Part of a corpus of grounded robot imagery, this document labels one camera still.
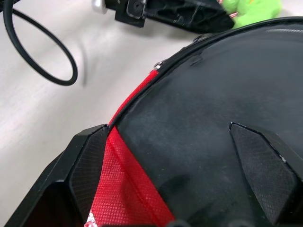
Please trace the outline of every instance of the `white surface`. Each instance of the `white surface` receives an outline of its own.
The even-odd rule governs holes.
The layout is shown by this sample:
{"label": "white surface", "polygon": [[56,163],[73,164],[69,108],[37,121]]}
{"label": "white surface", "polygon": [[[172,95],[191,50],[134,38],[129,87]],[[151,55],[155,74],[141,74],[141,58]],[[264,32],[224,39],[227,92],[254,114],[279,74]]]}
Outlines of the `white surface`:
{"label": "white surface", "polygon": [[[284,0],[282,16],[303,15],[303,2]],[[17,54],[0,15],[0,226],[42,170],[74,134],[107,123],[158,61],[188,45],[194,34],[147,20],[143,29],[92,11],[90,0],[22,0],[15,8],[55,33],[79,69],[71,87],[52,84]],[[25,48],[49,72],[67,79],[64,54],[42,33],[14,19]]]}

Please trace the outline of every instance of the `green plush toy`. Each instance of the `green plush toy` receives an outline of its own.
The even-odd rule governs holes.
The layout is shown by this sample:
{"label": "green plush toy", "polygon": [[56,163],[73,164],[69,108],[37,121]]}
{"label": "green plush toy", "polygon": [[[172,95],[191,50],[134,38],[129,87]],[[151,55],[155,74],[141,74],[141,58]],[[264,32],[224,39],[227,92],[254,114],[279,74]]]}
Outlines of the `green plush toy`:
{"label": "green plush toy", "polygon": [[222,4],[229,14],[238,12],[233,28],[275,18],[282,7],[281,0],[224,0]]}

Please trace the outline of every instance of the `red fabric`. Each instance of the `red fabric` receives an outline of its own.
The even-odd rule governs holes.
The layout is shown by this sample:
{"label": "red fabric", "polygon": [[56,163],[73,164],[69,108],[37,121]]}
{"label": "red fabric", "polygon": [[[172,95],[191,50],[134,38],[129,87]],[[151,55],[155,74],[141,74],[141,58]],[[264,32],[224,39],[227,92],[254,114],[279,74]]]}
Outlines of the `red fabric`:
{"label": "red fabric", "polygon": [[[152,71],[117,113],[156,75],[157,71]],[[124,143],[116,127],[107,139],[101,179],[91,213],[98,226],[110,224],[163,227],[174,220],[162,197]]]}
{"label": "red fabric", "polygon": [[122,103],[122,105],[119,107],[119,109],[116,111],[114,117],[112,120],[118,115],[118,113],[126,106],[126,104],[139,92],[141,91],[152,79],[155,78],[155,76],[158,74],[157,70],[153,70],[150,72],[147,78],[136,88],[135,91],[133,91],[129,97]]}

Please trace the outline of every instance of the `black plastic part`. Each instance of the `black plastic part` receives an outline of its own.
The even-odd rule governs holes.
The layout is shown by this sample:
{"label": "black plastic part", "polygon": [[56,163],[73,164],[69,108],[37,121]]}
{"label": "black plastic part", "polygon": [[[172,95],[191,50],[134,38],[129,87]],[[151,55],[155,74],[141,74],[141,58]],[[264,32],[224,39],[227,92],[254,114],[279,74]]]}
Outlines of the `black plastic part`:
{"label": "black plastic part", "polygon": [[144,3],[142,0],[129,0],[126,12],[130,17],[140,19],[143,14]]}
{"label": "black plastic part", "polygon": [[230,132],[253,192],[272,224],[303,224],[303,160],[275,133],[232,122]]}
{"label": "black plastic part", "polygon": [[217,0],[147,0],[143,14],[195,33],[223,32],[234,25]]}
{"label": "black plastic part", "polygon": [[133,25],[136,27],[143,27],[145,20],[142,18],[133,18],[127,14],[127,5],[128,0],[119,0],[120,3],[117,3],[114,9],[116,10],[115,20],[120,21],[129,25]]}
{"label": "black plastic part", "polygon": [[143,27],[145,18],[195,33],[229,30],[234,22],[216,0],[106,0],[116,10],[115,19]]}
{"label": "black plastic part", "polygon": [[6,227],[80,227],[100,180],[108,125],[75,135],[39,176]]}

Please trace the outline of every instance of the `red mesh fabric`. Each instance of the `red mesh fabric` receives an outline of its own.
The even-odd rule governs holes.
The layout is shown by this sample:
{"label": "red mesh fabric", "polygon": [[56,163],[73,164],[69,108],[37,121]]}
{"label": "red mesh fabric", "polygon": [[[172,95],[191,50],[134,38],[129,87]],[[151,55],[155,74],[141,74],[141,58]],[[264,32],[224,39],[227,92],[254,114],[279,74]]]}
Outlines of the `red mesh fabric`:
{"label": "red mesh fabric", "polygon": [[[156,75],[157,71],[152,71],[117,113]],[[174,219],[116,127],[107,139],[101,179],[91,212],[98,226],[110,224],[163,227]]]}

